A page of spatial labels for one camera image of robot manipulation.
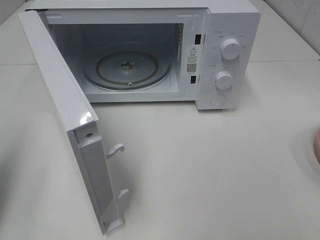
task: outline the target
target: microwave door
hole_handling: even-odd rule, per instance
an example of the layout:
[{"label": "microwave door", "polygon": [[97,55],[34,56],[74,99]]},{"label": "microwave door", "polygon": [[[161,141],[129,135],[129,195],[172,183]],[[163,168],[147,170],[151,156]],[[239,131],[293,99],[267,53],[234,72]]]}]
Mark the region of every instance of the microwave door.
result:
[{"label": "microwave door", "polygon": [[103,234],[123,223],[123,204],[127,189],[115,195],[107,158],[118,150],[114,146],[106,155],[97,124],[98,117],[67,66],[47,29],[46,16],[30,10],[19,14],[43,82],[54,102],[69,138],[95,215]]}]

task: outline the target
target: power level knob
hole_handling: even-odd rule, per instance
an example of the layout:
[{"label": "power level knob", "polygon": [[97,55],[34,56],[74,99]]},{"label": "power level knob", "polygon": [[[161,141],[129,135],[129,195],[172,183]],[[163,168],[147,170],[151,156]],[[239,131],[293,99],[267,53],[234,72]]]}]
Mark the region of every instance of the power level knob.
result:
[{"label": "power level knob", "polygon": [[221,43],[220,48],[223,58],[232,60],[240,55],[241,43],[235,38],[229,38]]},{"label": "power level knob", "polygon": [[215,86],[218,89],[225,90],[232,86],[234,78],[228,71],[221,71],[215,76]]}]

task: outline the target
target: control panel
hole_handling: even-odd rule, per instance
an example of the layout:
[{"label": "control panel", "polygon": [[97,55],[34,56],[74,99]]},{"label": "control panel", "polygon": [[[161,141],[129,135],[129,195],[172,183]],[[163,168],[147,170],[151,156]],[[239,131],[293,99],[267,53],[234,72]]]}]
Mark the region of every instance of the control panel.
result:
[{"label": "control panel", "polygon": [[210,14],[197,88],[199,110],[236,107],[259,20],[258,12]]}]

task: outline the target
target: qr code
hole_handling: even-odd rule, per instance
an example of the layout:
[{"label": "qr code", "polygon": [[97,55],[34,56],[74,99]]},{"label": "qr code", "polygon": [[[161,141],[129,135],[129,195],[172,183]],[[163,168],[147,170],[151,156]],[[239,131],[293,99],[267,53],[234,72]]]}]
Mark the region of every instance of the qr code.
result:
[{"label": "qr code", "polygon": [[197,71],[197,64],[196,63],[187,64],[186,71],[188,73],[195,73]]}]

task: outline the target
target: white wall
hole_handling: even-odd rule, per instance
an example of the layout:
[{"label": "white wall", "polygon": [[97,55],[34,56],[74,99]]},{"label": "white wall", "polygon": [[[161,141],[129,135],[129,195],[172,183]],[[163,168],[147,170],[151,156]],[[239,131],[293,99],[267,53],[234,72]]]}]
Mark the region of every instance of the white wall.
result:
[{"label": "white wall", "polygon": [[320,0],[265,0],[320,54]]},{"label": "white wall", "polygon": [[313,1],[300,35],[320,53],[320,0]]},{"label": "white wall", "polygon": [[0,24],[13,14],[26,0],[0,0]]}]

